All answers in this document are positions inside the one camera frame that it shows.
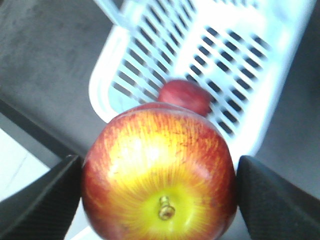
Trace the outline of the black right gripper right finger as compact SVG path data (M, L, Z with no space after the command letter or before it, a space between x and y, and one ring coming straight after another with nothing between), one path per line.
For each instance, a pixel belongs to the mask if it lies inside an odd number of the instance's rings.
M318 240L320 201L259 162L241 156L238 205L253 240Z

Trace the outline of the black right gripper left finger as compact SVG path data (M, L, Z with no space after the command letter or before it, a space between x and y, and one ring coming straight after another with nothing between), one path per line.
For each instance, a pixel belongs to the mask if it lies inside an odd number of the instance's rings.
M81 197L83 160L70 155L0 203L2 240L62 240Z

